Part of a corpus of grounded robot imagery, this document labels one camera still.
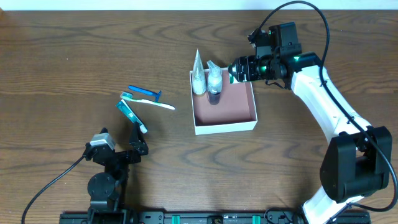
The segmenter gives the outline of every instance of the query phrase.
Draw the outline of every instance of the wooden table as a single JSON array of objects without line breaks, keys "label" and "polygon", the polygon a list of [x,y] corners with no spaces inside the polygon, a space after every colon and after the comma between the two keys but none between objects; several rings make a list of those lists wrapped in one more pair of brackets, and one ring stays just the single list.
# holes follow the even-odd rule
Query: wooden table
[{"label": "wooden table", "polygon": [[[107,127],[123,150],[132,124],[115,107],[127,85],[162,90],[175,111],[134,104],[149,155],[132,168],[127,202],[138,210],[265,210],[298,207],[319,188],[326,139],[291,91],[253,83],[253,131],[195,136],[188,71],[202,60],[226,66],[254,54],[246,36],[267,11],[5,12],[0,20],[0,222],[20,223],[29,200],[76,161]],[[397,149],[396,11],[325,11],[326,67],[347,101]],[[265,27],[295,21],[303,51],[322,55],[325,30],[315,11],[283,11]],[[398,152],[392,163],[398,169]],[[86,186],[103,168],[83,161],[42,194],[27,223],[57,223],[85,211]],[[392,184],[363,200],[387,205]],[[396,223],[398,209],[372,213]]]}]

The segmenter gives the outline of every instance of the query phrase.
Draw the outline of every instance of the dark liquid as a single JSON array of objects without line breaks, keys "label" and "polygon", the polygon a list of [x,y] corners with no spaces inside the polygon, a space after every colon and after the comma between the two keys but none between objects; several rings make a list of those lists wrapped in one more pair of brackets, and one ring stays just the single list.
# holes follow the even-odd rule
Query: dark liquid
[{"label": "dark liquid", "polygon": [[217,105],[218,102],[220,102],[220,96],[221,93],[212,94],[209,91],[207,91],[207,98],[209,99],[211,105]]}]

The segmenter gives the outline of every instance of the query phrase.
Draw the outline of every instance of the white background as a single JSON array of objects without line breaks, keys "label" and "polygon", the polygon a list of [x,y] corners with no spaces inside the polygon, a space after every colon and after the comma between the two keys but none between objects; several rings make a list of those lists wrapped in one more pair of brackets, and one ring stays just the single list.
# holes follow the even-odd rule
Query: white background
[{"label": "white background", "polygon": [[[320,9],[398,9],[398,0],[307,0]],[[0,0],[3,10],[275,9],[288,0]],[[310,9],[302,4],[286,9]]]}]

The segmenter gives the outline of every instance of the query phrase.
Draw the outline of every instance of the green strip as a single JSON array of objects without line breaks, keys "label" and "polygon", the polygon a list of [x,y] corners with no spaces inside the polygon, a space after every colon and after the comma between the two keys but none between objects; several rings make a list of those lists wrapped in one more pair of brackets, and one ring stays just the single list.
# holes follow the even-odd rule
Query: green strip
[{"label": "green strip", "polygon": [[258,215],[253,215],[252,224],[261,224],[261,217]]},{"label": "green strip", "polygon": [[180,224],[180,216],[179,215],[172,216],[172,224]]}]

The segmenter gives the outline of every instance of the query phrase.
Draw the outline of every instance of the open box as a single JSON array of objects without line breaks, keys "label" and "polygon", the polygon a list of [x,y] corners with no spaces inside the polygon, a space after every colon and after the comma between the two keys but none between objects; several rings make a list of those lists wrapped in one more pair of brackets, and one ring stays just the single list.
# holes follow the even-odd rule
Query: open box
[{"label": "open box", "polygon": [[[253,130],[257,124],[256,104],[251,83],[230,84],[228,69],[222,68],[222,71],[223,89],[217,105],[209,103],[207,93],[196,96],[192,92],[192,82],[190,82],[196,135]],[[206,77],[208,73],[209,70],[205,69]]]}]

